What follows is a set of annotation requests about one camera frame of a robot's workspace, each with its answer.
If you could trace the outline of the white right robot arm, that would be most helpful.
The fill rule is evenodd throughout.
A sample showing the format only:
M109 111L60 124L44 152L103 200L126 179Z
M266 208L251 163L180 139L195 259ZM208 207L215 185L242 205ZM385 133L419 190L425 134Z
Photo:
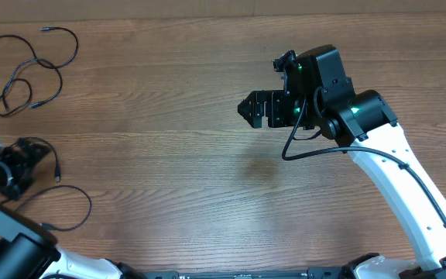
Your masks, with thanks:
M415 257L369 253L308 278L446 278L446 199L414 155L398 118L374 90L356 93L340 53L324 45L273 62L283 88L253 91L238 105L251 127L306 129L334 140L364 170L397 217Z

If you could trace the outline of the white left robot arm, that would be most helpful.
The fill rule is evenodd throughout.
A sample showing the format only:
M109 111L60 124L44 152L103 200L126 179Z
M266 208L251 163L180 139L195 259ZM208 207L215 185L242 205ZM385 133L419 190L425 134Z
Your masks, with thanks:
M33 170L54 147L38 137L0 144L0 195L18 201L33 184ZM0 202L0 278L141 278L124 263L62 250L53 227L37 224Z

